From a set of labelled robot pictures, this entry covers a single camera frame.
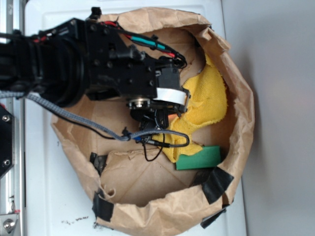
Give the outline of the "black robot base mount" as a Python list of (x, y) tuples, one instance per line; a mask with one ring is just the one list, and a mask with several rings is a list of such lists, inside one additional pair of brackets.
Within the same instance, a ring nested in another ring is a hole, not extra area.
[(0, 178), (15, 165), (14, 116), (0, 104)]

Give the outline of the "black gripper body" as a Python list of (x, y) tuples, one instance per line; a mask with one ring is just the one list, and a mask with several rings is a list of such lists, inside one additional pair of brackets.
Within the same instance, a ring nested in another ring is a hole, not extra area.
[(131, 109), (187, 111), (189, 91), (180, 84), (183, 55), (156, 38), (113, 23), (86, 23), (90, 100), (124, 99)]

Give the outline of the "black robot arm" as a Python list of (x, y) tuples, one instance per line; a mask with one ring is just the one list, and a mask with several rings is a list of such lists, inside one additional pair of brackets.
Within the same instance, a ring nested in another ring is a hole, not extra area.
[(37, 35), (1, 34), (1, 90), (39, 93), (61, 107), (82, 96), (121, 100), (131, 109), (186, 112), (180, 84), (186, 59), (156, 38), (116, 22), (71, 19)]

